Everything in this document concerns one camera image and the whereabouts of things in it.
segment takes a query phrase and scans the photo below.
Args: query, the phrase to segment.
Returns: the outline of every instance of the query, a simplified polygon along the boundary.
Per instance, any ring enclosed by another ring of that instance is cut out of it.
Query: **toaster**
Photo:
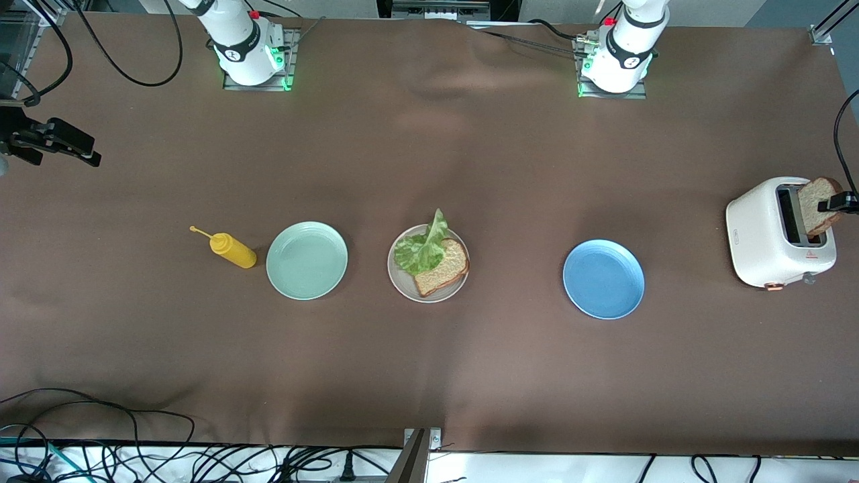
[[[767,290],[815,277],[835,265],[832,228],[808,236],[798,192],[808,180],[783,176],[766,180],[728,204],[728,245],[743,282]]]

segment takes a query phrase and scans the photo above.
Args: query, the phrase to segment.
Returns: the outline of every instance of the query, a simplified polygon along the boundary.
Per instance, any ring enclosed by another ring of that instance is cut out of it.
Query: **white floor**
[[[166,464],[158,471],[158,475],[167,483],[188,483],[191,477],[192,464],[198,458],[197,454],[204,449],[200,447],[184,449],[180,459],[175,459]],[[43,455],[42,448],[26,448],[21,450],[21,460],[31,464],[38,464]],[[145,455],[169,456],[176,448],[143,447]],[[255,452],[256,449],[246,449],[228,459],[227,463],[237,464]],[[288,449],[277,449],[277,462],[280,462]],[[95,465],[101,462],[101,449],[97,447],[87,448],[90,462]],[[390,468],[396,461],[398,450],[393,449],[362,449],[362,455],[367,456],[384,468]],[[66,448],[63,453],[72,462],[80,467],[85,467],[81,448]],[[136,454],[133,448],[124,447],[120,450],[122,457]],[[332,456],[332,466],[325,471],[302,472],[299,474],[301,481],[330,481],[342,473],[345,453]],[[0,458],[14,459],[12,449],[0,449]],[[517,455],[517,454],[479,454],[479,453],[450,453],[435,452],[429,457],[429,469],[427,483],[444,483],[465,477],[465,483],[636,483],[647,462],[647,456],[629,455]],[[716,472],[716,478],[722,483],[745,483],[749,480],[754,467],[753,458],[742,457],[709,457],[710,463]],[[381,472],[362,460],[355,458],[355,472],[359,476],[381,474]],[[659,456],[650,468],[647,482],[671,482],[671,483],[697,483],[698,478],[692,472],[688,456]],[[270,452],[266,452],[251,461],[242,468],[244,470],[261,470],[273,468],[277,463]],[[156,466],[160,462],[149,461],[150,466]],[[140,460],[130,463],[134,468],[140,468],[139,473],[146,475],[148,472]],[[63,462],[60,458],[52,458],[52,464],[48,468],[53,475],[65,474],[74,471],[73,467]],[[699,471],[707,475],[703,464],[699,465]],[[224,475],[226,469],[215,467],[206,475],[205,480],[217,480]],[[10,464],[0,464],[0,478],[4,480],[10,476],[19,474],[17,468]],[[253,476],[244,476],[244,483],[266,483],[271,472],[265,472]],[[117,482],[134,483],[135,476],[131,471],[121,469],[117,473]],[[755,479],[756,483],[848,483],[850,480],[859,480],[859,461],[835,461],[831,459],[818,460],[809,458],[765,458],[761,469]],[[91,483],[85,478],[74,479],[79,483]],[[231,477],[228,481],[238,482],[239,479]],[[143,483],[156,483],[157,480],[149,478]]]

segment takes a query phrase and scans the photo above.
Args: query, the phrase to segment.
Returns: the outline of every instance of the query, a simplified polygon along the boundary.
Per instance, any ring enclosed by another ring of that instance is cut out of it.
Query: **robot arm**
[[[617,23],[600,27],[600,46],[582,74],[606,92],[624,93],[644,76],[668,24],[668,0],[624,0]]]
[[[221,68],[237,83],[259,85],[283,68],[271,55],[272,48],[283,44],[280,25],[258,15],[252,18],[241,0],[180,1],[203,23]]]

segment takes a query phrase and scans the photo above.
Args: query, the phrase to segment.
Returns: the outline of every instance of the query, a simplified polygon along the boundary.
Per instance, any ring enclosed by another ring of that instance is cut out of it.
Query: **light green plate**
[[[346,273],[346,242],[332,227],[301,222],[274,239],[265,259],[269,281],[295,300],[310,300],[334,290]]]

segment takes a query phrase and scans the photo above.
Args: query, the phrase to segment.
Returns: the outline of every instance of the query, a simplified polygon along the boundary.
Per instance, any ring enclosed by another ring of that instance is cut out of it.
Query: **lettuce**
[[[407,236],[393,248],[393,260],[411,275],[429,272],[442,263],[444,247],[442,240],[448,236],[448,222],[441,210],[427,226],[423,235]]]

